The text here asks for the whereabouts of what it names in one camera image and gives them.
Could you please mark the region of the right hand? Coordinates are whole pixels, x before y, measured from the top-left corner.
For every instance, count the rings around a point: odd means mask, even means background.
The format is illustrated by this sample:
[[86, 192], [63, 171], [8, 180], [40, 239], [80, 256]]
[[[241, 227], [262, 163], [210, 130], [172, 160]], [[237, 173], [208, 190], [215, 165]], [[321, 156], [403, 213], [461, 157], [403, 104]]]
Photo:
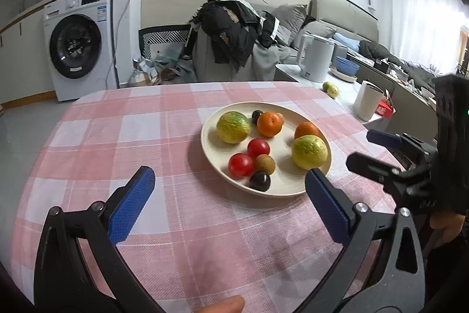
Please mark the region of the right hand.
[[440, 211], [434, 213], [430, 218], [430, 227], [439, 230], [440, 234], [436, 240], [436, 247], [442, 246], [454, 240], [461, 232], [465, 216], [452, 211]]

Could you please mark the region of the left hand fingertip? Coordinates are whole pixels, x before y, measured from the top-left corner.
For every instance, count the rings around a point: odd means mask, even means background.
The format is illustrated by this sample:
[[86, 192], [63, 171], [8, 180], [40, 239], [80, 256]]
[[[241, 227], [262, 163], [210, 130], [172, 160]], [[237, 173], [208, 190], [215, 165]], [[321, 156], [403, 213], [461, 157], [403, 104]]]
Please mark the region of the left hand fingertip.
[[246, 301], [241, 295], [234, 295], [217, 303], [205, 306], [196, 313], [242, 313]]

